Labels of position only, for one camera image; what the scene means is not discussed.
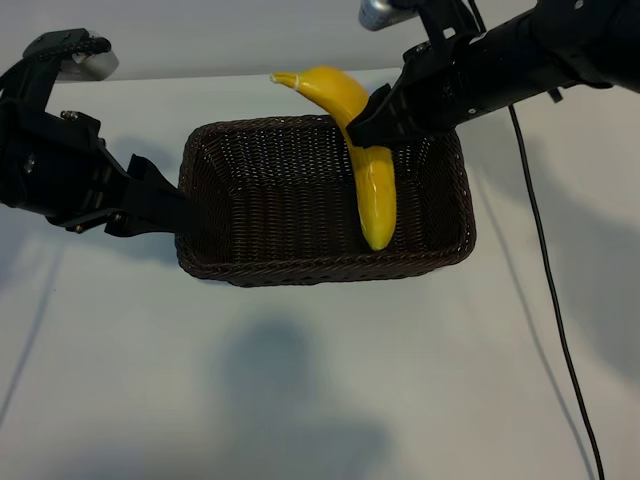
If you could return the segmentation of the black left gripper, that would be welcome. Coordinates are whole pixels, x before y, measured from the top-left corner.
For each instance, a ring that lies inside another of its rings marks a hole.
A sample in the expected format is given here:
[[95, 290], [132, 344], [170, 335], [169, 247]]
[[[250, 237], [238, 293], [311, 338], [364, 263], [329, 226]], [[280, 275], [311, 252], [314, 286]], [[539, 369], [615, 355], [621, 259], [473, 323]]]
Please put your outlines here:
[[120, 214], [127, 174], [106, 150], [100, 128], [81, 112], [24, 117], [24, 209], [75, 233], [105, 224], [104, 232], [118, 238], [198, 230], [201, 208], [138, 155], [127, 169]]

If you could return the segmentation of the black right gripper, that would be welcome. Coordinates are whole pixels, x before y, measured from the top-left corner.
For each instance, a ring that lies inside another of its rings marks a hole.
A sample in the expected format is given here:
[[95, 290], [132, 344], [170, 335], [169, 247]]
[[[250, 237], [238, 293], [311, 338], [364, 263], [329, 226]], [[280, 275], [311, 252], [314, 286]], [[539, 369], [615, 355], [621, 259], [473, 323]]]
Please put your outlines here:
[[449, 131], [500, 108], [500, 36], [420, 44], [403, 54], [394, 87], [384, 84], [346, 127], [358, 147], [390, 147]]

